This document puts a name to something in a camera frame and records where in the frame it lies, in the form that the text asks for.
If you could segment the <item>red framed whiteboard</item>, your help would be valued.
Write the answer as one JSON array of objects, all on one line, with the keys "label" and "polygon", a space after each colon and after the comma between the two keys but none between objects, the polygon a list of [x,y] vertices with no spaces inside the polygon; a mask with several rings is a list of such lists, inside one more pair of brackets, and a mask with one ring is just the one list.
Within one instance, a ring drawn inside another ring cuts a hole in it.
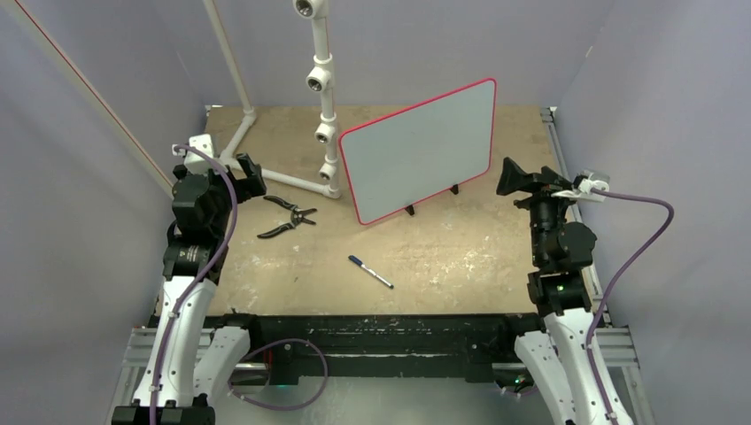
[{"label": "red framed whiteboard", "polygon": [[337,145],[359,224],[487,173],[497,87],[485,78],[344,131]]}]

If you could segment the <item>white marker pen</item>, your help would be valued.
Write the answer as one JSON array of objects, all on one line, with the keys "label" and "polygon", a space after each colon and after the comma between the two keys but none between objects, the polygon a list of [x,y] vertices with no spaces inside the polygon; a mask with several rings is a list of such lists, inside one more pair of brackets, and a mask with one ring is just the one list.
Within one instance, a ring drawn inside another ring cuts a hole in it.
[{"label": "white marker pen", "polygon": [[348,259],[349,259],[349,260],[350,260],[350,261],[351,261],[351,262],[352,262],[353,264],[355,264],[356,266],[358,266],[358,267],[359,267],[360,269],[362,269],[362,270],[364,270],[364,271],[365,271],[366,273],[370,274],[370,275],[371,275],[371,276],[372,276],[373,278],[377,279],[377,280],[378,280],[378,281],[379,281],[379,282],[380,282],[381,284],[385,285],[385,286],[386,286],[387,288],[389,288],[389,289],[391,289],[391,290],[393,290],[393,289],[394,289],[394,285],[393,285],[392,283],[390,283],[390,282],[389,282],[389,281],[387,281],[387,280],[386,280],[386,279],[385,279],[384,277],[382,277],[381,275],[379,275],[379,274],[378,274],[378,273],[377,273],[377,272],[376,272],[375,270],[373,270],[372,268],[370,268],[370,267],[368,267],[367,265],[365,265],[365,264],[364,264],[364,263],[363,263],[363,262],[362,262],[362,261],[361,261],[361,260],[360,260],[359,258],[357,258],[356,256],[354,256],[354,255],[349,255],[349,256],[348,256]]}]

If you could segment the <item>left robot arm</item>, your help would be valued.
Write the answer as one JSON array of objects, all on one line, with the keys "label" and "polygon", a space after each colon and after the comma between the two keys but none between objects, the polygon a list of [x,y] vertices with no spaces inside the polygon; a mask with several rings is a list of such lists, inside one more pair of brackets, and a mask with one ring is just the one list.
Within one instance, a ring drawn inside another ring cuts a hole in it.
[{"label": "left robot arm", "polygon": [[252,362],[264,338],[250,329],[247,313],[226,314],[205,355],[198,354],[208,307],[218,288],[228,240],[239,204],[266,194],[261,168],[236,155],[246,176],[208,168],[193,174],[178,165],[173,173],[173,221],[163,256],[161,313],[142,379],[131,400],[116,406],[113,424],[214,424],[215,399],[234,365]]}]

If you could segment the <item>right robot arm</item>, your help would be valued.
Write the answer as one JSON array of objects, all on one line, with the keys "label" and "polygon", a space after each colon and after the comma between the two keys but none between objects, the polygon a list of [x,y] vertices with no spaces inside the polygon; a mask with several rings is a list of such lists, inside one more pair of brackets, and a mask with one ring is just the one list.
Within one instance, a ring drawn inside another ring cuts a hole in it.
[{"label": "right robot arm", "polygon": [[578,201],[601,202],[609,191],[604,174],[584,171],[572,181],[544,166],[528,173],[504,158],[496,192],[525,193],[515,207],[530,216],[534,271],[528,275],[531,303],[540,330],[512,327],[499,333],[506,359],[520,359],[558,424],[631,424],[607,371],[595,330],[602,314],[592,306],[583,271],[593,263],[596,235],[570,221]]}]

